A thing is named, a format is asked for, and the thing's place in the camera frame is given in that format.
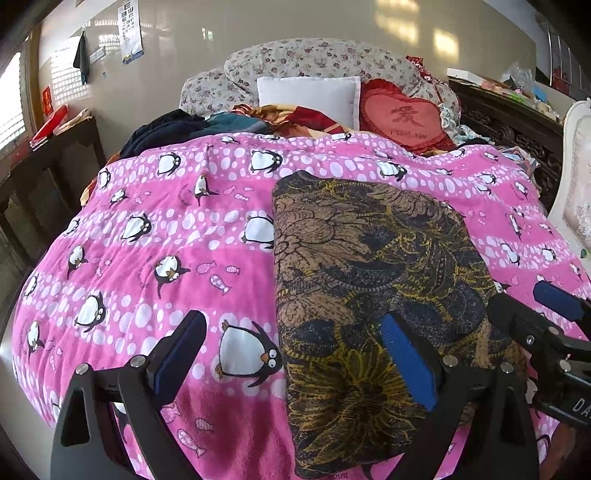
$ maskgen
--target hanging towel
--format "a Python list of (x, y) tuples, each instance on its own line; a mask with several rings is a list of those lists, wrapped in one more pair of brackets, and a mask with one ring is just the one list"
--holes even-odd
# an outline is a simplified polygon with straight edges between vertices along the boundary
[(84, 34), (84, 30), (82, 31), (80, 41), (78, 42), (78, 49), (76, 50), (76, 56), (74, 57), (73, 67), (75, 69), (80, 69), (82, 85), (87, 84), (90, 75), (90, 57), (86, 51), (86, 35)]

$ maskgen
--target brown patterned cloth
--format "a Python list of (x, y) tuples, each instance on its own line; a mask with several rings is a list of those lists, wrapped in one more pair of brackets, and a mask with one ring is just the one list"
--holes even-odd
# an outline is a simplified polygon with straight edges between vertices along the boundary
[(299, 171), (273, 192), (277, 320), (295, 472), (319, 478), (404, 451), (425, 418), (384, 349), (399, 312), (444, 355), (525, 374), (486, 319), (495, 286), (461, 215), (387, 184)]

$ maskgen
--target colorful quilt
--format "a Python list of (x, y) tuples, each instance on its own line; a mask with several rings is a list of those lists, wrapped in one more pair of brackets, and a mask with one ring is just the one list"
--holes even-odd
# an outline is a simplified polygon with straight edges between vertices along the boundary
[[(215, 135), (106, 166), (27, 280), (15, 312), (14, 374), (48, 424), (77, 364), (121, 366), (201, 310), (207, 338), (164, 421), (206, 479), (297, 478), (275, 319), (271, 197), (277, 180), (297, 170), (386, 182), (446, 202), (465, 217), (500, 290), (581, 335), (537, 304), (532, 288), (545, 278), (591, 296), (589, 278), (541, 213), (527, 175), (493, 147), (423, 158), (363, 132), (316, 140)], [(119, 413), (131, 463), (150, 478)], [(538, 436), (556, 428), (532, 417)], [(453, 469), (465, 437), (460, 429), (440, 476)], [(374, 465), (374, 480), (395, 462)], [(355, 467), (337, 478), (366, 477)]]

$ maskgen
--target wooden table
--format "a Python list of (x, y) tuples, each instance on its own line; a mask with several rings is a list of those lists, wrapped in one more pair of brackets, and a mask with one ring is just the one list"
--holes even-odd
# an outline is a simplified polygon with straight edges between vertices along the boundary
[(491, 137), (497, 145), (521, 147), (540, 166), (534, 177), (541, 187), (540, 201), (550, 211), (562, 175), (563, 127), (545, 115), (478, 86), (449, 79), (460, 99), (461, 123)]

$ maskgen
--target penguin print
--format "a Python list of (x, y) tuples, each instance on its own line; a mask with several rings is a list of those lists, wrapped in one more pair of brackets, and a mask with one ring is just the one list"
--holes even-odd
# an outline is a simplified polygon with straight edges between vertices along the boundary
[(503, 249), (504, 252), (506, 252), (507, 260), (510, 263), (517, 265), (519, 267), (519, 263), (521, 262), (521, 257), (518, 254), (516, 254), (513, 251), (513, 249), (507, 244), (501, 244), (501, 248)]
[(172, 175), (181, 164), (181, 157), (176, 153), (166, 153), (160, 157), (156, 175)]
[(172, 283), (181, 275), (190, 272), (188, 268), (183, 268), (181, 259), (176, 255), (169, 255), (164, 257), (154, 267), (154, 276), (158, 282), (158, 298), (161, 299), (160, 290), (162, 285)]
[(142, 213), (140, 216), (132, 216), (127, 220), (121, 239), (133, 243), (144, 235), (148, 235), (151, 231), (152, 222), (150, 222), (150, 219), (148, 219), (148, 216), (145, 213)]
[(66, 228), (66, 230), (64, 230), (63, 234), (70, 235), (70, 233), (73, 233), (76, 230), (78, 230), (79, 226), (80, 226), (80, 220), (78, 218), (73, 218), (72, 220), (70, 220), (68, 228)]
[(230, 143), (237, 143), (237, 144), (240, 143), (234, 137), (230, 137), (230, 135), (224, 135), (222, 138), (220, 138), (220, 142), (225, 143), (226, 145), (228, 145)]
[(341, 134), (333, 134), (330, 136), (330, 138), (332, 140), (342, 140), (342, 141), (347, 141), (349, 138), (351, 138), (351, 133), (350, 132), (344, 132)]
[(220, 342), (220, 362), (216, 366), (219, 378), (256, 378), (248, 385), (256, 387), (283, 366), (283, 360), (265, 330), (257, 322), (252, 322), (256, 332), (242, 327), (234, 327), (227, 320), (222, 322), (222, 341)]
[(583, 277), (581, 277), (581, 269), (577, 267), (574, 263), (569, 264), (569, 267), (574, 272), (574, 274), (578, 276), (579, 280), (583, 281)]
[(115, 194), (111, 197), (111, 206), (115, 203), (120, 202), (121, 200), (128, 199), (129, 197), (125, 194), (124, 189), (119, 189), (115, 192)]
[(255, 242), (257, 244), (266, 244), (266, 249), (271, 249), (275, 245), (273, 228), (273, 219), (268, 217), (246, 217), (246, 228), (241, 240), (242, 243)]
[(386, 177), (395, 177), (396, 181), (400, 181), (408, 173), (408, 170), (402, 165), (390, 161), (377, 161), (378, 175), (385, 179)]
[(84, 247), (82, 245), (78, 245), (74, 247), (72, 253), (68, 257), (68, 273), (66, 278), (70, 278), (70, 273), (74, 270), (78, 270), (83, 263), (88, 263), (88, 260), (85, 258)]
[(521, 230), (522, 230), (522, 228), (519, 226), (519, 224), (515, 220), (515, 215), (513, 215), (512, 213), (510, 213), (509, 214), (509, 220), (511, 221), (511, 227), (513, 228), (513, 231), (517, 234), (517, 237), (519, 237), (519, 240), (521, 240)]
[(495, 162), (498, 162), (498, 161), (499, 161), (499, 157), (497, 157), (496, 155), (493, 155), (492, 153), (484, 152), (484, 153), (482, 154), (482, 156), (483, 156), (483, 157), (484, 157), (486, 160), (488, 160), (488, 161), (490, 161), (490, 162), (493, 162), (493, 163), (495, 163)]
[(45, 343), (39, 338), (39, 322), (35, 321), (31, 324), (29, 332), (27, 333), (27, 345), (29, 349), (29, 357), (36, 352), (39, 347), (45, 347)]
[(492, 173), (482, 173), (478, 176), (487, 185), (496, 184), (496, 177)]
[(74, 325), (85, 327), (84, 333), (90, 332), (98, 324), (105, 321), (106, 313), (103, 294), (99, 292), (98, 295), (89, 295), (78, 312)]
[(37, 275), (33, 275), (27, 284), (27, 288), (23, 292), (23, 296), (27, 298), (37, 288)]
[(527, 198), (527, 188), (520, 181), (516, 181), (513, 184), (513, 190), (517, 193), (518, 197), (521, 198), (523, 195), (525, 198)]
[(513, 286), (508, 283), (497, 282), (496, 280), (493, 280), (493, 283), (498, 293), (507, 293), (507, 289)]
[(551, 248), (543, 248), (542, 255), (544, 256), (544, 259), (548, 262), (553, 262), (554, 260), (556, 260), (556, 253), (554, 253), (554, 250), (552, 250)]
[(550, 225), (547, 225), (546, 223), (541, 223), (540, 226), (546, 230), (550, 235), (554, 236), (554, 232), (552, 231), (552, 228), (550, 227)]
[(101, 170), (99, 172), (99, 187), (101, 189), (106, 188), (110, 181), (111, 181), (111, 172), (107, 169)]
[(459, 150), (452, 150), (449, 153), (454, 158), (460, 158), (461, 156), (466, 155), (466, 150), (464, 148), (460, 148)]
[(283, 162), (283, 157), (272, 150), (252, 150), (251, 152), (251, 172), (266, 170), (266, 173), (272, 173), (279, 168)]
[(201, 197), (209, 197), (210, 195), (219, 195), (218, 192), (212, 192), (209, 190), (209, 186), (207, 185), (207, 175), (202, 173), (199, 178), (197, 179), (197, 183), (195, 184), (195, 198), (197, 199), (197, 204), (201, 206)]

